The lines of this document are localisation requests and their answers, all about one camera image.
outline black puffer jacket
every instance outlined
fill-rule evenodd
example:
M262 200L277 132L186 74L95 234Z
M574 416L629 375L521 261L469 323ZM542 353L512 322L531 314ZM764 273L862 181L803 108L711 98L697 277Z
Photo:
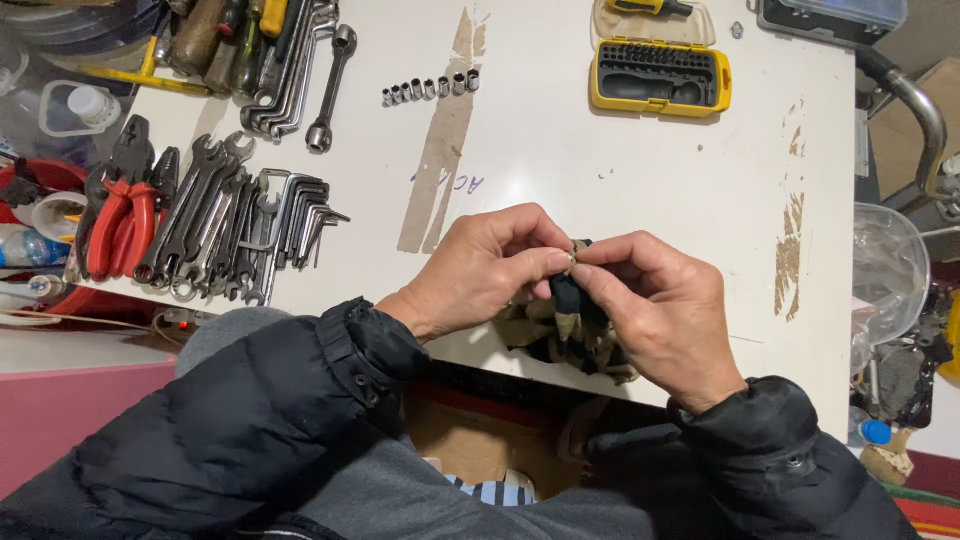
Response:
M148 396L2 501L0 538L228 530L428 361L403 325L362 300L274 324ZM746 535L916 537L860 463L817 430L789 381L753 380L699 418L672 414L713 497ZM288 536L338 538L290 519L300 532Z

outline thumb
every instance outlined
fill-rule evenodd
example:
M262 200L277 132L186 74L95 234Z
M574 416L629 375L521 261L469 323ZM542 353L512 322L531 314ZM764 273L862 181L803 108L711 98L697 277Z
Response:
M511 284L520 288L538 282L570 267L570 255L557 248L531 248L499 261Z
M637 296L617 276L599 266L580 263L573 267L570 275L573 276L573 281L590 295L593 302L610 316L615 325L636 318L645 308L643 304L648 302Z

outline socket row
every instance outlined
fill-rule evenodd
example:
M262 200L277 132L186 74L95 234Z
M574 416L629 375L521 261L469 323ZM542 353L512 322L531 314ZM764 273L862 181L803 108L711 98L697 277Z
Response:
M421 82L420 79L414 79L409 83L402 85L393 85L383 89L383 103L388 106L400 105L410 101L431 100L435 97L446 97L451 93L455 96L462 96L467 92L475 92L480 89L480 72L471 69L467 75L459 71L453 74L453 82L444 75L437 79L427 79Z

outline blue striped fabric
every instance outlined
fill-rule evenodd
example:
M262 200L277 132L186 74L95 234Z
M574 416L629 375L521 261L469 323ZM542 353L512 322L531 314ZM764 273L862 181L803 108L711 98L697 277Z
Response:
M466 485L462 479L453 475L444 475L453 487L493 506L524 506L534 504L533 495L522 487L508 485L502 481L489 481L477 485Z

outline white table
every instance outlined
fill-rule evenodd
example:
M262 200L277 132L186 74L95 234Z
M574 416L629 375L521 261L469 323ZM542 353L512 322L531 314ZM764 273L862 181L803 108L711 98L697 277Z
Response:
M397 241L411 177L440 101L385 109L380 90L442 75L466 13L476 24L486 21L486 51L477 59L482 87L458 148L463 156L457 178L468 180L453 180L454 187L467 187L450 193L444 231L459 215L534 201L574 238L640 229L659 235L723 271L733 350L744 375L796 381L816 405L821 426L834 435L846 433L852 54L762 32L743 2L708 1L714 48L732 64L730 110L706 120L641 116L588 104L593 50L587 0L563 0L550 10L512 0L419 0L406 6L343 3L341 22L353 27L359 42L340 88L329 154L312 155L303 142L332 60L323 42L304 129L282 144L258 140L247 163L251 171L276 167L323 178L332 186L331 205L353 219L325 232L319 269L278 273L273 307L320 314L361 295L376 302L408 283L427 261L423 253L399 251ZM735 21L746 28L740 40L728 31ZM241 129L236 103L142 88L132 112L151 121L159 154L167 145L187 151L201 134L223 138ZM485 180L470 194L474 177ZM790 236L796 244L779 249L786 238L784 217L793 219L791 197L803 197L802 227ZM99 286L179 305L126 279ZM242 304L198 299L187 306L223 313ZM645 380L617 388L602 376L508 353L487 328L450 336L431 352L637 402L666 400Z

